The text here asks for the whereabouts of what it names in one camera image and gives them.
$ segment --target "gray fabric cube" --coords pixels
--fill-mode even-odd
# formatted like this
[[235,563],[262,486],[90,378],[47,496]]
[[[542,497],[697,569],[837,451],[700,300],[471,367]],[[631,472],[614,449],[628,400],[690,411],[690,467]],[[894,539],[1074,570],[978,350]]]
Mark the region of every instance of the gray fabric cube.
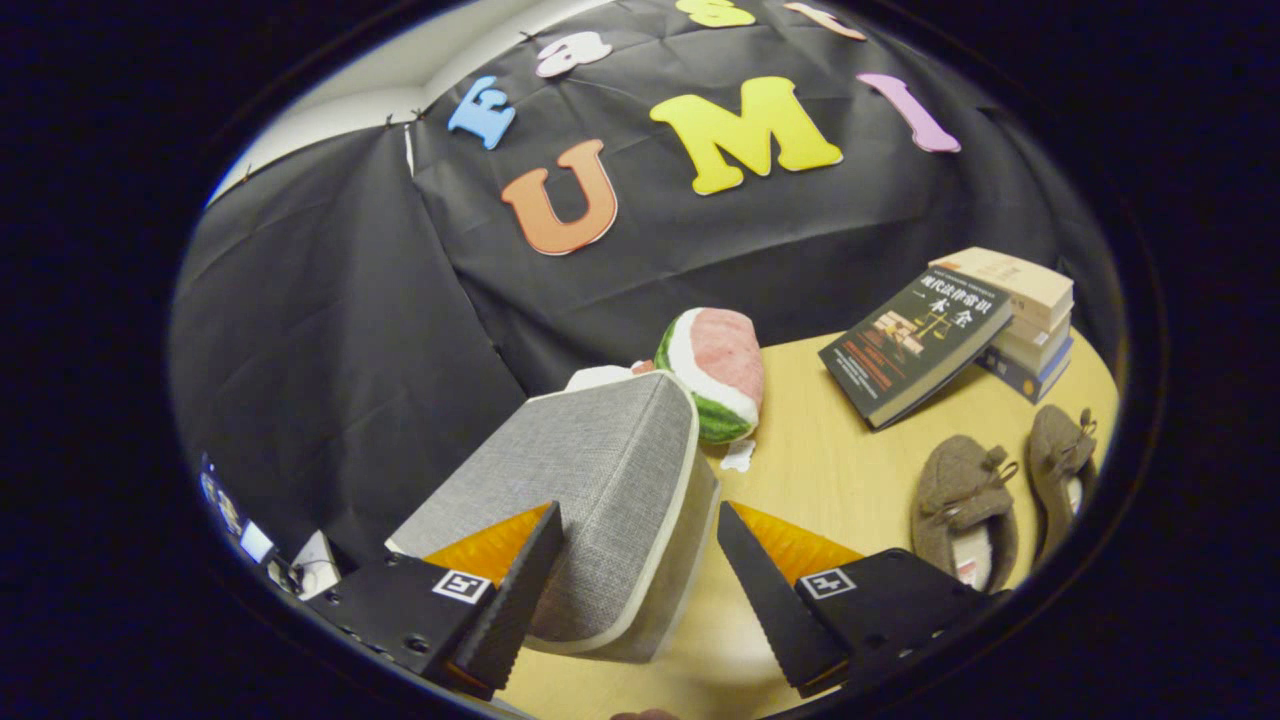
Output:
[[525,644],[644,662],[678,620],[718,496],[691,396],[654,372],[529,400],[388,544],[426,556],[557,500],[566,546]]

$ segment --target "black book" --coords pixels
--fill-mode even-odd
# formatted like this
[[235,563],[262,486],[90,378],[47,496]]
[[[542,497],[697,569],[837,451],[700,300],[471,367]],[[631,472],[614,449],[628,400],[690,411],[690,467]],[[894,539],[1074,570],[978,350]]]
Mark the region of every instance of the black book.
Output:
[[1012,314],[1007,292],[929,268],[818,356],[878,430],[972,363]]

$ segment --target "book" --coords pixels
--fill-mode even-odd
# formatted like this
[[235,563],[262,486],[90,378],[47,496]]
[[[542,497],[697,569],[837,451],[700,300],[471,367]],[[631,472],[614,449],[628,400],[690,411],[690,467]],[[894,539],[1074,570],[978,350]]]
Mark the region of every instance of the book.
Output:
[[946,268],[1007,292],[1012,296],[1014,316],[1043,331],[1056,328],[1074,302],[1074,283],[1066,275],[986,247],[952,252],[932,260],[929,266]]
[[1044,396],[1053,387],[1062,373],[1066,370],[1068,364],[1071,361],[1071,345],[1075,341],[1068,336],[1066,342],[1062,347],[1057,350],[1053,355],[1053,360],[1039,373],[1033,373],[1027,368],[1019,365],[1015,360],[1011,360],[1001,355],[996,346],[987,346],[982,355],[978,357],[978,364],[989,370],[997,378],[1005,380],[1005,384],[1018,391],[1019,395],[1025,397],[1032,402],[1032,405],[1038,404],[1044,400]]
[[1074,307],[1074,305],[1075,305],[1075,302],[1071,302],[1070,305],[1068,305],[1066,306],[1066,313],[1062,315],[1062,319],[1059,320],[1057,324],[1053,325],[1053,327],[1051,327],[1051,328],[1042,328],[1038,324],[1028,320],[1027,318],[1019,318],[1015,314],[1014,319],[1009,322],[1009,327],[1005,328],[1000,334],[1001,336],[1012,336],[1012,337],[1016,337],[1018,340],[1021,340],[1024,342],[1029,342],[1029,343],[1039,347],[1039,346],[1044,345],[1046,342],[1048,342],[1050,336],[1052,336],[1055,332],[1057,332],[1059,329],[1061,329],[1062,324],[1070,322],[1070,319],[1071,319],[1071,309]]
[[1007,292],[932,268],[818,356],[878,430],[972,363],[1010,318]]
[[1027,342],[1025,340],[1009,332],[1009,328],[1001,331],[995,340],[991,341],[991,346],[1000,351],[1001,355],[1014,360],[1023,368],[1032,370],[1037,375],[1041,374],[1044,368],[1050,365],[1053,356],[1057,355],[1062,343],[1071,334],[1070,316],[1057,325],[1052,333],[1044,333],[1044,342],[1042,345],[1036,345],[1033,342]]

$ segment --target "watermelon plush toy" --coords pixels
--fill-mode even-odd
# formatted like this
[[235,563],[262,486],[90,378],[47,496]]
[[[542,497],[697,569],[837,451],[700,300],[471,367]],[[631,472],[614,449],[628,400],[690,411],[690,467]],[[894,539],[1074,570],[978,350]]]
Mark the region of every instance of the watermelon plush toy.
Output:
[[[746,315],[716,307],[682,313],[662,336],[653,366],[669,370],[692,393],[703,442],[741,439],[760,423],[764,363]],[[648,363],[635,372],[645,369]]]

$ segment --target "fuzzy slipper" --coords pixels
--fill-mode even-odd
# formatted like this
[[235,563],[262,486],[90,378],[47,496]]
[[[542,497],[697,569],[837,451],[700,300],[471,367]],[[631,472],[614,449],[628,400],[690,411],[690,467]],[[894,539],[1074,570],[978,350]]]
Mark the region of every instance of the fuzzy slipper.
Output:
[[986,451],[968,436],[942,442],[924,464],[911,511],[918,556],[974,589],[1000,591],[1018,556],[1014,498],[1005,488],[1018,464],[1004,469],[1000,446]]
[[1027,455],[1032,489],[1043,511],[1037,561],[1062,542],[1076,512],[1093,496],[1098,478],[1093,464],[1097,427],[1088,407],[1080,413],[1079,424],[1056,405],[1046,405],[1036,414]]

